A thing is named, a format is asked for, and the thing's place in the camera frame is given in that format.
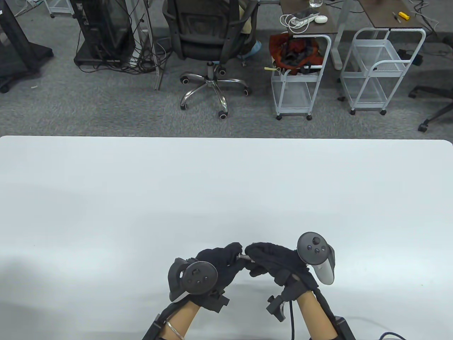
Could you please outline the person's left hand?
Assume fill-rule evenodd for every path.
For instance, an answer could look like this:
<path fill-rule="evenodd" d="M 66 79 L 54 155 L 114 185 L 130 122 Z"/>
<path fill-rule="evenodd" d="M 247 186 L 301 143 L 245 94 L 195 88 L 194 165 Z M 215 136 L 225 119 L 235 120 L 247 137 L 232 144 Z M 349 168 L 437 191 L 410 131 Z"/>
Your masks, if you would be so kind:
<path fill-rule="evenodd" d="M 224 296 L 225 288 L 248 263 L 244 259 L 237 258 L 242 251 L 243 246 L 239 242 L 233 242 L 224 248 L 207 248 L 199 252 L 195 258 L 199 261 L 209 262 L 217 270 L 217 283 L 209 293 L 189 295 L 188 300 L 199 307 L 217 313 L 224 305 L 228 305 L 229 300 Z"/>

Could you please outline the person's right hand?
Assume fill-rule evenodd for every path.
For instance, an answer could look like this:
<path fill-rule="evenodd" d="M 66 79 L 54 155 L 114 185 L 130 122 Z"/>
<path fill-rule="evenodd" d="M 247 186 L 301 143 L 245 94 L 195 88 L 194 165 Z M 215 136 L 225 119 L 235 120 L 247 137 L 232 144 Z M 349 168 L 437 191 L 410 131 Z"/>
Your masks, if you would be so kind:
<path fill-rule="evenodd" d="M 274 279 L 279 279 L 278 285 L 285 287 L 300 281 L 304 285 L 302 293 L 318 288 L 318 283 L 296 250 L 273 243 L 257 242 L 246 246 L 245 254 L 251 259 L 245 265 L 251 277 L 268 273 Z"/>

